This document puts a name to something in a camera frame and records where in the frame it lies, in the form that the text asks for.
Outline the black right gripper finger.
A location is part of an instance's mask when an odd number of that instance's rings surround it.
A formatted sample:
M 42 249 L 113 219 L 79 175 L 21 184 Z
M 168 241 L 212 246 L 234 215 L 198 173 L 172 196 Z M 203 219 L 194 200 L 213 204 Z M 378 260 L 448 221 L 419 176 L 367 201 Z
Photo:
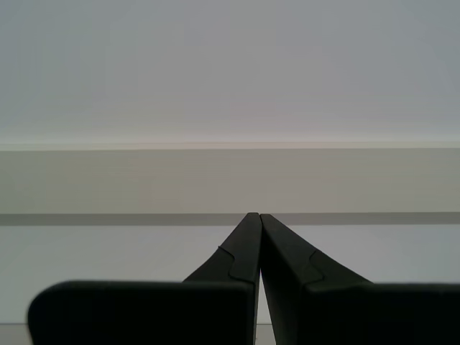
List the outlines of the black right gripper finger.
M 253 344 L 261 218 L 248 213 L 182 282 L 67 281 L 39 293 L 34 344 Z
M 459 343 L 459 285 L 373 283 L 274 216 L 260 218 L 277 344 Z

